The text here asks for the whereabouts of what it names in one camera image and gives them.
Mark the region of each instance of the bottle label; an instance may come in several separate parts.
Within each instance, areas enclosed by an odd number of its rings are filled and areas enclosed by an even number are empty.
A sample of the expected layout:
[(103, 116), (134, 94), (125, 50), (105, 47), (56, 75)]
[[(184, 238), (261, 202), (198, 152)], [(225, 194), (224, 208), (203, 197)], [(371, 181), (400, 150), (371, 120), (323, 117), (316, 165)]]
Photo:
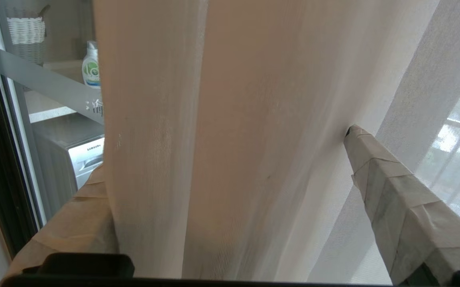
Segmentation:
[(99, 65), (96, 62), (88, 62), (83, 67), (85, 83), (89, 86), (100, 87)]

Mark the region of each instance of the cardboard-wrapped pole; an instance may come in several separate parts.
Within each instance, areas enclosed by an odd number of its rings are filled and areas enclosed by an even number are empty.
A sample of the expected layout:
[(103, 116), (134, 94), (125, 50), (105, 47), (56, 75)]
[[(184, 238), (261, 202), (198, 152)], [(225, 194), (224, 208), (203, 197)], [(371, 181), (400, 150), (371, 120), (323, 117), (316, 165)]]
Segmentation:
[(449, 285), (460, 270), (460, 217), (361, 127), (344, 144), (393, 284), (423, 266)]

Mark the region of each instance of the white plastic bottle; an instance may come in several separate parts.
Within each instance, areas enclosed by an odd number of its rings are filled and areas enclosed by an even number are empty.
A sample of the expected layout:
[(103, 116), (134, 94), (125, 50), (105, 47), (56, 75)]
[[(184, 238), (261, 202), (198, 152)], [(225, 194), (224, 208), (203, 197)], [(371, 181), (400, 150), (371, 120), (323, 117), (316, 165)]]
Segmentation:
[(81, 67), (85, 85), (94, 89), (100, 89), (99, 60), (97, 58), (97, 42), (86, 43), (86, 56)]

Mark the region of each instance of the sheer curtain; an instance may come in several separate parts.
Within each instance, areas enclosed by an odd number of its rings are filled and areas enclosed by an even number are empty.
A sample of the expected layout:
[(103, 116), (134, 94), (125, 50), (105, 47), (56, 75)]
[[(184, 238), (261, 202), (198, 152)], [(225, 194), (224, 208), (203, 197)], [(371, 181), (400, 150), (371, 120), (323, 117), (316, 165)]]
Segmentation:
[(460, 2), (94, 10), (106, 184), (136, 276), (389, 281), (343, 136), (364, 127), (420, 176), (432, 142), (458, 138), (442, 129), (459, 106)]

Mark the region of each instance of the curtain fold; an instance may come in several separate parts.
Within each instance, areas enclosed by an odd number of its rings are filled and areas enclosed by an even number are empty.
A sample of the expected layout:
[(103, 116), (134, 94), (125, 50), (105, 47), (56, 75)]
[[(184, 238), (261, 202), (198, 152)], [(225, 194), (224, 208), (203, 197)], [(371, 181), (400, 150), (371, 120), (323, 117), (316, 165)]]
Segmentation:
[(384, 279), (343, 137), (392, 119), (438, 3), (95, 2), (106, 184), (136, 276)]

